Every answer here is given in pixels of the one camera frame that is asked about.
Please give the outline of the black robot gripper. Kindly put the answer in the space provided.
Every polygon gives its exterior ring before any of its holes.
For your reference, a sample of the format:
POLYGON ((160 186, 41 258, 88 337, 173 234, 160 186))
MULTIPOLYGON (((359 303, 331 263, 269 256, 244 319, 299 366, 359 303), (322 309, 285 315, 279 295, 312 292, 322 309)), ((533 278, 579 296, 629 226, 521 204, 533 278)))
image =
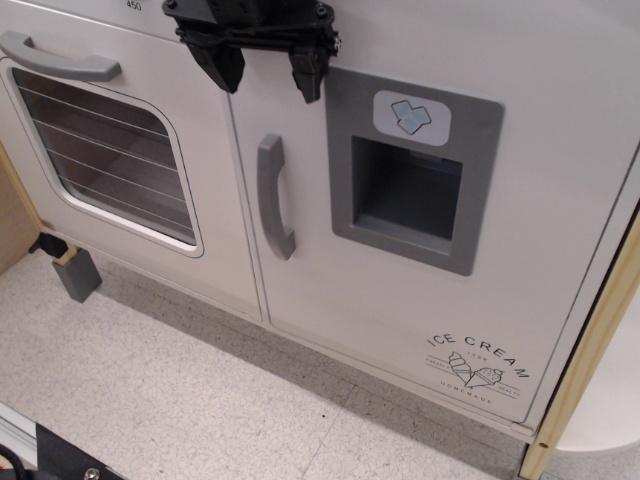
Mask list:
POLYGON ((162 10, 176 21, 176 34, 196 63, 231 94, 243 76, 242 48, 291 50, 294 81, 311 104, 320 99, 329 55, 341 46, 335 12, 322 1, 166 1, 162 10))

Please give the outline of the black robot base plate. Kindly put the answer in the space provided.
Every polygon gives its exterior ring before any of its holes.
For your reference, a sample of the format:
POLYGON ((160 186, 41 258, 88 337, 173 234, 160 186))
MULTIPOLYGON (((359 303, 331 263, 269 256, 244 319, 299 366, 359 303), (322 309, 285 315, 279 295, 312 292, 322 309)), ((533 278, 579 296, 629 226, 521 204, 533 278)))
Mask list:
POLYGON ((37 467, 56 479, 122 480, 119 472, 63 439, 53 431, 36 424, 37 467))

